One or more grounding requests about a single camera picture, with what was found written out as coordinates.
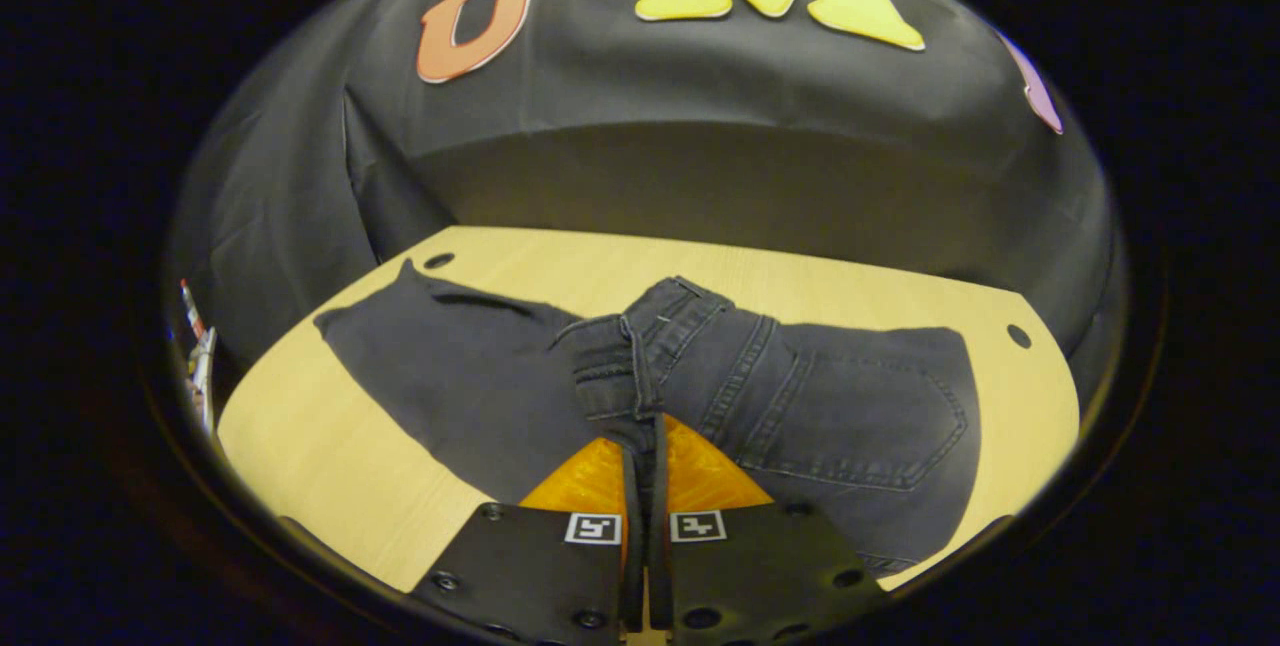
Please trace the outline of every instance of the denim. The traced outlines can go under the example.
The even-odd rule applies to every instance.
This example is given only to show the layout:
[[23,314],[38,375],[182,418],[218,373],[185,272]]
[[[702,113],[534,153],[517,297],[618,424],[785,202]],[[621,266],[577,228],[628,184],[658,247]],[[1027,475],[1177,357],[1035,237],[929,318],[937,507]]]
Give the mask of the denim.
[[684,278],[580,319],[411,264],[316,325],[406,432],[499,500],[605,436],[631,454],[648,521],[667,413],[774,500],[823,510],[883,577],[946,546],[973,490],[978,399],[946,327],[781,324]]

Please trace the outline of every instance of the table surface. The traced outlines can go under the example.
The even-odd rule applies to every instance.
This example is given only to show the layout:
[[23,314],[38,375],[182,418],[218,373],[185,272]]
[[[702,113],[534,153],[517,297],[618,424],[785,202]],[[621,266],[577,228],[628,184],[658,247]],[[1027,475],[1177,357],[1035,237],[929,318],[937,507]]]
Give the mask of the table surface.
[[[434,255],[456,258],[425,269]],[[476,505],[489,501],[439,464],[348,376],[314,315],[394,281],[404,258],[434,278],[582,317],[618,313],[654,281],[685,276],[782,324],[951,327],[964,335],[982,420],[968,509],[947,548],[881,579],[892,588],[1015,514],[1075,444],[1079,406],[1065,358],[1025,299],[946,278],[739,246],[527,228],[449,226],[296,324],[229,397],[218,436],[236,472],[279,516],[410,591]],[[1016,345],[1007,327],[1030,338]],[[634,634],[632,643],[658,643]]]

